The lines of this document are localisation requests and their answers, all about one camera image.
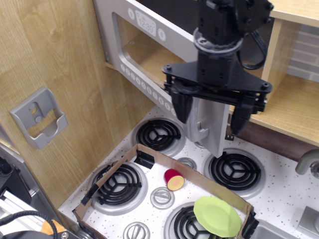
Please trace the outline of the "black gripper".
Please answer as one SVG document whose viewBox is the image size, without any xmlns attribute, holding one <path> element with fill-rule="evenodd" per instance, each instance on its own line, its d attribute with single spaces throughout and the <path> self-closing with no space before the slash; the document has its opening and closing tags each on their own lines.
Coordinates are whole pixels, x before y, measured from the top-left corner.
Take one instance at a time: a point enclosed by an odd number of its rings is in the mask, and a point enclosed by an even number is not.
<svg viewBox="0 0 319 239">
<path fill-rule="evenodd" d="M 239 135 L 251 115 L 263 112 L 272 85 L 245 71 L 236 54 L 213 55 L 202 51 L 193 62 L 167 64 L 165 90 L 172 99 L 177 118 L 186 123 L 193 98 L 235 106 L 231 132 Z"/>
</svg>

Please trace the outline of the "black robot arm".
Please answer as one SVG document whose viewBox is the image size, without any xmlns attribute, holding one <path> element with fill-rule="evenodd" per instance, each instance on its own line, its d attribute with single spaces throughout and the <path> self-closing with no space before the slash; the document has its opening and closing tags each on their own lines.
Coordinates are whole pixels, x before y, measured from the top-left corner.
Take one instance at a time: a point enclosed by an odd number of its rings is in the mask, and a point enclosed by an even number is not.
<svg viewBox="0 0 319 239">
<path fill-rule="evenodd" d="M 262 112 L 272 85 L 251 71 L 264 61 L 246 64 L 240 49 L 246 36 L 263 56 L 267 47 L 258 29 L 270 22 L 273 5 L 267 0 L 200 0 L 198 27 L 193 32 L 197 60 L 165 65 L 164 89 L 171 96 L 177 118 L 186 123 L 194 98 L 234 106 L 231 132 L 239 135 L 252 114 Z"/>
</svg>

